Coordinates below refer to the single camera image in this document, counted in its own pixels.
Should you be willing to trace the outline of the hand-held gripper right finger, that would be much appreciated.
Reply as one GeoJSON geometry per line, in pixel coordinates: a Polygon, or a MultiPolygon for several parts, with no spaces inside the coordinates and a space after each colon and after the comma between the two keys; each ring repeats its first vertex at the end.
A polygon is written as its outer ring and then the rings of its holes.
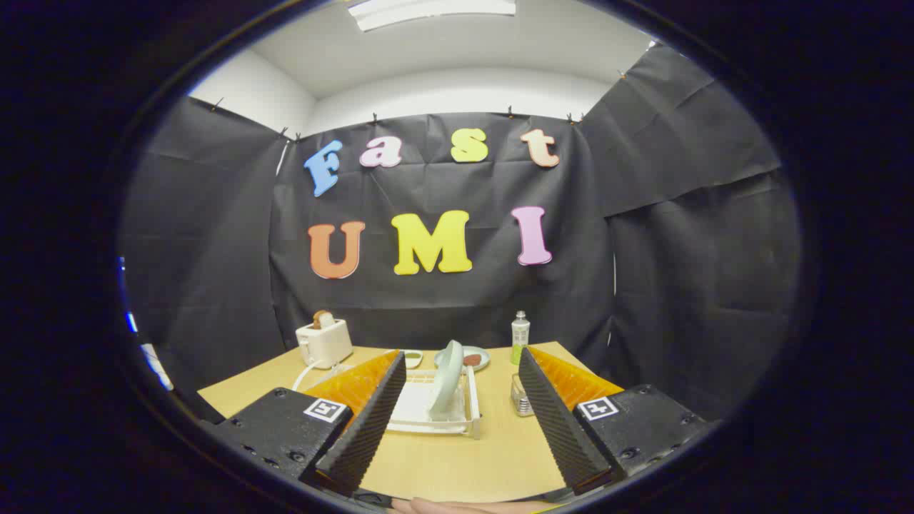
{"type": "Polygon", "coordinates": [[[708,422],[650,384],[623,390],[541,349],[518,376],[567,488],[621,482],[708,432],[708,422]]]}

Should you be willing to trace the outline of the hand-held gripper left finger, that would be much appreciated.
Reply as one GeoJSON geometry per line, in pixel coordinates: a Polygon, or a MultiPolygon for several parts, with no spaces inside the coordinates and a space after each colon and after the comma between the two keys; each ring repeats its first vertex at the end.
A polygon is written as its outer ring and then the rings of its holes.
{"type": "Polygon", "coordinates": [[[274,388],[208,434],[298,482],[353,495],[368,472],[407,381],[405,355],[388,351],[297,393],[274,388]]]}

